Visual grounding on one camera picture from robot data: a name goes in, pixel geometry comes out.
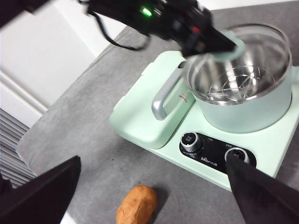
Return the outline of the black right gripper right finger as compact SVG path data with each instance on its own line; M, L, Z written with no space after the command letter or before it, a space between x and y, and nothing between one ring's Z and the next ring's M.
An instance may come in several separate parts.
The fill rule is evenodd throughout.
M247 224L297 224L299 192L241 159L228 155L232 193Z

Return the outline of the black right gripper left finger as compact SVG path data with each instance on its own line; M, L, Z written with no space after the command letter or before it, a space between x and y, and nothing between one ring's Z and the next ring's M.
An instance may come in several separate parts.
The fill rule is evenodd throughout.
M74 156L28 183L13 188L0 179L2 224L59 224L74 196L81 159Z

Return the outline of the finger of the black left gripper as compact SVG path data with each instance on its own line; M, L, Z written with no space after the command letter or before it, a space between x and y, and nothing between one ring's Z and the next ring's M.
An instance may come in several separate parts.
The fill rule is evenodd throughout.
M182 55L189 57L206 53L230 52L234 49L235 43L213 26L205 28L191 26L191 33L182 47Z

